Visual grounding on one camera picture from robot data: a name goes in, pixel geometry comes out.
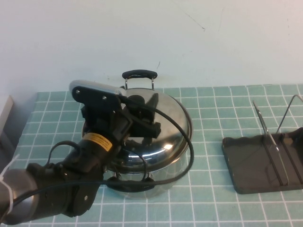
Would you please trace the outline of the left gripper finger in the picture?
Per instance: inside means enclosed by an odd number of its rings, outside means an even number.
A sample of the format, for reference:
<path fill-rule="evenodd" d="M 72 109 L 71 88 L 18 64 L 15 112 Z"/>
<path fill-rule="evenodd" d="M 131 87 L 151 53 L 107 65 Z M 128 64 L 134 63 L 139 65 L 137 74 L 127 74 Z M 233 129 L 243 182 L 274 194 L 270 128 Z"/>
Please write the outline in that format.
<path fill-rule="evenodd" d="M 159 102 L 159 94 L 154 93 L 151 98 L 147 101 L 146 106 L 149 108 L 147 111 L 154 112 Z"/>
<path fill-rule="evenodd" d="M 159 122 L 147 124 L 145 122 L 135 122 L 130 128 L 130 137 L 134 138 L 158 138 L 161 133 L 161 124 Z"/>

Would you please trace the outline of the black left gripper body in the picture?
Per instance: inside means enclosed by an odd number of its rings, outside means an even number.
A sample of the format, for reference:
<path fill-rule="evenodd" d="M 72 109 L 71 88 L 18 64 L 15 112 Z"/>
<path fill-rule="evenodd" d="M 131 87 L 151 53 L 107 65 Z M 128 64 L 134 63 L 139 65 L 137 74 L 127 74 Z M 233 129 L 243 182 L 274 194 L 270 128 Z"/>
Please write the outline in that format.
<path fill-rule="evenodd" d="M 126 107 L 107 112 L 85 106 L 81 112 L 85 119 L 81 145 L 122 145 L 131 135 L 133 120 Z"/>

